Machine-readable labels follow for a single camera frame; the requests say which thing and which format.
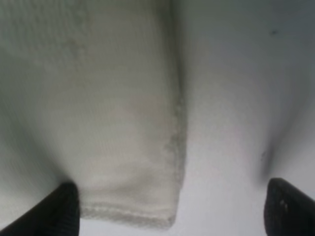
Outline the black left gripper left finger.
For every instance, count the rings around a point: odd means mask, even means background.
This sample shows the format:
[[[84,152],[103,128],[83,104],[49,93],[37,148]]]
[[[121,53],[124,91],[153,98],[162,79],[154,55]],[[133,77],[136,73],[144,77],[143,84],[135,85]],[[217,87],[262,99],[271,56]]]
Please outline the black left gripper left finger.
[[[40,203],[0,231],[2,236],[77,236],[80,201],[73,182],[61,184]]]

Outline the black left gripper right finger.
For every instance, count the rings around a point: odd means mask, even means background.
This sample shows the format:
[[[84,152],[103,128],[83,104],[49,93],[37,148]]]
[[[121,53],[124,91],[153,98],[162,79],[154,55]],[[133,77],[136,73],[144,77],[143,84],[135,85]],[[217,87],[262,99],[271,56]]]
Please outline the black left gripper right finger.
[[[268,236],[313,236],[315,201],[283,178],[270,179],[264,227]]]

